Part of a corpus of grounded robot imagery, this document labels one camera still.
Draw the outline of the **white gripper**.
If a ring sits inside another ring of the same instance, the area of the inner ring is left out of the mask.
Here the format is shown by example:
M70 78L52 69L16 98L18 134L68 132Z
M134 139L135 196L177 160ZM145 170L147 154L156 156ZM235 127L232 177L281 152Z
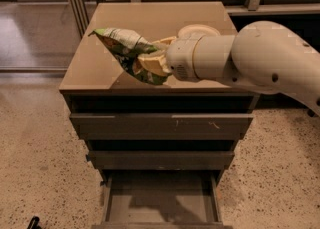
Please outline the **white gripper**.
M152 43L156 51L166 50L169 47L166 58L164 55L142 54L138 56L138 65L141 69L158 76L169 76L172 73L177 80L198 82L193 65L193 54L197 43L198 39L193 37L177 39L176 36L171 36L156 40Z

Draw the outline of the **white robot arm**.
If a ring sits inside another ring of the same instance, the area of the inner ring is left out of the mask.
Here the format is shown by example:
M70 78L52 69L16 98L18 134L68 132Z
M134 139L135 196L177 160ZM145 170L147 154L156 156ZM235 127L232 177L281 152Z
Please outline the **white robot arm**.
M282 93L320 115L320 53L290 29L257 21L223 35L188 25L155 43L138 61L152 73L180 81L211 80L261 94Z

